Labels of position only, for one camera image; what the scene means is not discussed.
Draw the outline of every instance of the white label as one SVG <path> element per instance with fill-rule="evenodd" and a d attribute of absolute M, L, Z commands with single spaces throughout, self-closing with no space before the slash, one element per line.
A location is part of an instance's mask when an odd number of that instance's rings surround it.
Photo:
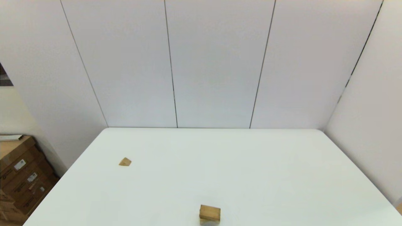
<path fill-rule="evenodd" d="M 21 159 L 17 164 L 15 164 L 14 168 L 16 170 L 20 170 L 26 164 L 25 160 Z"/>
<path fill-rule="evenodd" d="M 33 180 L 35 180 L 35 178 L 38 176 L 38 174 L 33 173 L 31 176 L 28 177 L 27 181 L 29 183 L 31 183 Z"/>

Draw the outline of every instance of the wall panel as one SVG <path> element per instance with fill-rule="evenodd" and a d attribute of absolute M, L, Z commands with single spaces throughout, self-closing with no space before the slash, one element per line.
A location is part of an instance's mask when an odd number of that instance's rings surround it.
<path fill-rule="evenodd" d="M 62 0 L 110 127 L 176 127 L 164 2 Z"/>
<path fill-rule="evenodd" d="M 250 126 L 273 5 L 166 1 L 179 127 Z"/>
<path fill-rule="evenodd" d="M 323 129 L 380 5 L 277 1 L 251 128 Z"/>

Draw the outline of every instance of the white wall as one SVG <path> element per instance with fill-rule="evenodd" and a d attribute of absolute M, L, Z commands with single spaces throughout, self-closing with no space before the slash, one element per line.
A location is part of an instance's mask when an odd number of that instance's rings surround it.
<path fill-rule="evenodd" d="M 177 127 L 164 1 L 62 2 L 108 126 Z"/>
<path fill-rule="evenodd" d="M 384 1 L 325 133 L 397 205 L 402 196 L 402 1 Z"/>
<path fill-rule="evenodd" d="M 67 168 L 47 141 L 42 130 L 28 112 L 14 87 L 0 86 L 0 134 L 25 134 L 34 136 L 56 173 L 62 176 Z"/>
<path fill-rule="evenodd" d="M 381 0 L 278 0 L 251 128 L 323 129 Z"/>
<path fill-rule="evenodd" d="M 107 125 L 60 1 L 1 1 L 0 31 L 0 62 L 70 167 Z"/>
<path fill-rule="evenodd" d="M 250 127 L 273 6 L 166 1 L 178 127 Z"/>

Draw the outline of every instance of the wooden block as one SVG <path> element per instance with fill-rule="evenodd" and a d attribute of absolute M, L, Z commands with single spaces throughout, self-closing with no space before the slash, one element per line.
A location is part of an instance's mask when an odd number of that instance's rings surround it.
<path fill-rule="evenodd" d="M 120 166 L 129 166 L 131 164 L 131 160 L 128 158 L 123 158 L 123 160 L 119 163 Z"/>
<path fill-rule="evenodd" d="M 201 205 L 200 219 L 220 221 L 221 220 L 221 209 L 212 207 L 212 206 Z"/>

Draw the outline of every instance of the wooden cube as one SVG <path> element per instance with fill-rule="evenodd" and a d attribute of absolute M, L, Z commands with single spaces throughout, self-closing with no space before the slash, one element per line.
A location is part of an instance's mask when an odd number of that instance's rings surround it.
<path fill-rule="evenodd" d="M 212 206 L 201 205 L 200 219 L 220 221 L 221 220 L 221 209 L 212 207 Z"/>

